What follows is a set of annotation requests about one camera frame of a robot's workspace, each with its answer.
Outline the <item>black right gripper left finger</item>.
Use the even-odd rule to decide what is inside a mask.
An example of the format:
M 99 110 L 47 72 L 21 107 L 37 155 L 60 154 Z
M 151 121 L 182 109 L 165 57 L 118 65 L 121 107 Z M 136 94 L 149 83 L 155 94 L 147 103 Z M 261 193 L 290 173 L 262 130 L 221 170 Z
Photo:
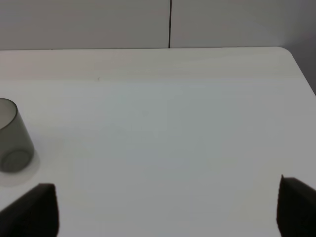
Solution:
M 59 226 L 54 184 L 38 184 L 0 211 L 2 237 L 56 237 Z

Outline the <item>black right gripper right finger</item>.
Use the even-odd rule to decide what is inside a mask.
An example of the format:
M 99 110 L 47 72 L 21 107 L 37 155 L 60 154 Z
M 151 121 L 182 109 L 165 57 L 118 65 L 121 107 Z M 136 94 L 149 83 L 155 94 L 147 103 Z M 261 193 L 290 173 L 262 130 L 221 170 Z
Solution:
M 316 191 L 294 177 L 281 177 L 276 223 L 282 237 L 316 235 Z

